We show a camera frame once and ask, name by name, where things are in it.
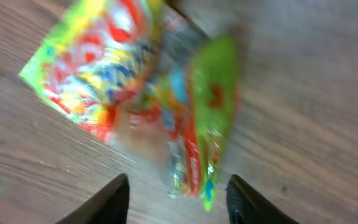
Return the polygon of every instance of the wooden table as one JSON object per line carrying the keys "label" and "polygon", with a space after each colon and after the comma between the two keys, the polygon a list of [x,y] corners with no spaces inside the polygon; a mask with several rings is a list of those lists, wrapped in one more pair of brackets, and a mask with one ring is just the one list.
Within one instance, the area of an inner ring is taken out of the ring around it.
{"label": "wooden table", "polygon": [[70,4],[0,0],[0,222],[53,223],[121,172],[129,223],[227,223],[239,174],[301,223],[358,223],[358,1],[183,1],[213,32],[237,21],[244,78],[211,213],[41,103],[16,74]]}

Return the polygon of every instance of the colorful plastic wrapper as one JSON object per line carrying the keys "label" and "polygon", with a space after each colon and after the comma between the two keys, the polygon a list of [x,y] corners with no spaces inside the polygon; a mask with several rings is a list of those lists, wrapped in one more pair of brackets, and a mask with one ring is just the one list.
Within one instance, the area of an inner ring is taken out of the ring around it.
{"label": "colorful plastic wrapper", "polygon": [[117,140],[156,164],[175,195],[212,207],[218,169],[231,131],[237,45],[231,34],[206,41],[122,107]]}
{"label": "colorful plastic wrapper", "polygon": [[116,105],[136,96],[155,67],[163,0],[79,0],[19,76],[105,141]]}

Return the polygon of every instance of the snack bag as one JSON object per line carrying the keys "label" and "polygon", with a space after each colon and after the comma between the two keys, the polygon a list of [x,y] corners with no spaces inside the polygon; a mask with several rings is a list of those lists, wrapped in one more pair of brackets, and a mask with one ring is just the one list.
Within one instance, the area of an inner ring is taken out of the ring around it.
{"label": "snack bag", "polygon": [[49,105],[105,141],[116,105],[157,61],[163,0],[79,0],[19,76]]}
{"label": "snack bag", "polygon": [[177,143],[167,171],[176,190],[203,197],[207,210],[234,119],[238,78],[236,42],[223,34],[173,67],[154,89],[170,141]]}

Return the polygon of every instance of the wooden surface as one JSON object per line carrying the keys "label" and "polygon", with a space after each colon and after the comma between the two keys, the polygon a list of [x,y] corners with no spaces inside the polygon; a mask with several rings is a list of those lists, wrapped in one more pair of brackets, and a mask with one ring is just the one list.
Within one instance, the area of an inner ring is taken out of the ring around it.
{"label": "wooden surface", "polygon": [[69,4],[0,0],[0,222],[53,223],[126,172],[129,223],[227,223],[232,173],[301,223],[358,223],[358,1],[182,1],[208,32],[226,21],[243,31],[239,117],[211,213],[171,199],[149,167],[16,78]]}

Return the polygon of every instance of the brown tabletop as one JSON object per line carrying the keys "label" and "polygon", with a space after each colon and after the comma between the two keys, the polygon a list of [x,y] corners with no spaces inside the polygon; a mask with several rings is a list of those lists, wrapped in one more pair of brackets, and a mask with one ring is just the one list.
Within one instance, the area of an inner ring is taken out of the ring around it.
{"label": "brown tabletop", "polygon": [[16,78],[69,4],[0,0],[0,222],[53,223],[125,172],[129,223],[228,223],[230,174],[301,223],[358,223],[358,1],[182,1],[207,31],[243,31],[239,116],[210,213]]}

